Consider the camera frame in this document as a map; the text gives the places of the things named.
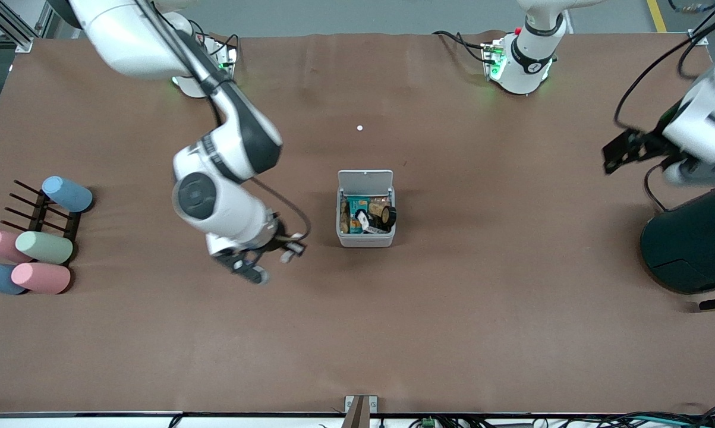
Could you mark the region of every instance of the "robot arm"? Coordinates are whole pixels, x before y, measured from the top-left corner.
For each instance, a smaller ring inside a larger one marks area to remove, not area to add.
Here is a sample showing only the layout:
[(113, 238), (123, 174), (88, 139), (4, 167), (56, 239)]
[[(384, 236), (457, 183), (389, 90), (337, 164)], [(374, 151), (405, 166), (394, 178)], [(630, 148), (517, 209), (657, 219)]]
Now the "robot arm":
[(715, 185), (715, 65), (655, 130), (627, 130), (603, 151), (608, 174), (625, 163), (664, 155), (664, 177), (672, 184)]
[[(192, 0), (157, 2), (175, 10)], [(267, 171), (281, 155), (281, 135), (192, 36), (179, 14), (160, 15), (147, 0), (70, 0), (81, 26), (104, 61), (136, 78), (195, 79), (218, 114), (218, 127), (173, 159), (173, 205), (178, 216), (207, 234), (210, 254), (255, 284), (267, 282), (262, 254), (281, 249), (282, 260), (304, 252), (300, 235), (241, 183)]]
[(510, 33), (493, 44), (485, 67), (487, 78), (507, 92), (529, 94), (547, 78), (555, 49), (566, 34), (563, 11), (597, 5), (604, 0), (518, 0), (526, 12), (520, 34)]

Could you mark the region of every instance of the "dark green trash can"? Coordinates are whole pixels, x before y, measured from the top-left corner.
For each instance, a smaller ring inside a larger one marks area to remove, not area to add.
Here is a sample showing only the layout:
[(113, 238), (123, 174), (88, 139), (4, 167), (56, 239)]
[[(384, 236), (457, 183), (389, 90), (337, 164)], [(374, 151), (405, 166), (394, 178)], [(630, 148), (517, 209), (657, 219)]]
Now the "dark green trash can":
[(654, 217), (640, 247), (651, 273), (670, 289), (715, 289), (715, 190)]

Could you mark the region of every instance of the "brown table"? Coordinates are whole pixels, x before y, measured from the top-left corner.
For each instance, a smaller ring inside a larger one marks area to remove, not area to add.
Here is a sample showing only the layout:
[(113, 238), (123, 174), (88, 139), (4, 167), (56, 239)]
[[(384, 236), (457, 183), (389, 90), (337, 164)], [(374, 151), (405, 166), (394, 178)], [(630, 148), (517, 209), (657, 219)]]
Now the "brown table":
[[(529, 97), (437, 36), (244, 40), (241, 87), (285, 141), (262, 179), (314, 221), (301, 260), (265, 257), (266, 287), (172, 211), (172, 155), (212, 128), (207, 102), (114, 73), (86, 41), (37, 40), (1, 97), (0, 220), (15, 178), (99, 200), (74, 289), (0, 295), (0, 411), (330, 411), (354, 393), (393, 412), (710, 407), (715, 313), (685, 312), (637, 258), (650, 165), (601, 167), (616, 101), (681, 38), (567, 36)], [(624, 118), (652, 127), (683, 95), (673, 63)], [(707, 63), (697, 49), (689, 67)], [(395, 171), (392, 248), (339, 246), (343, 168)], [(653, 187), (670, 205), (702, 192)]]

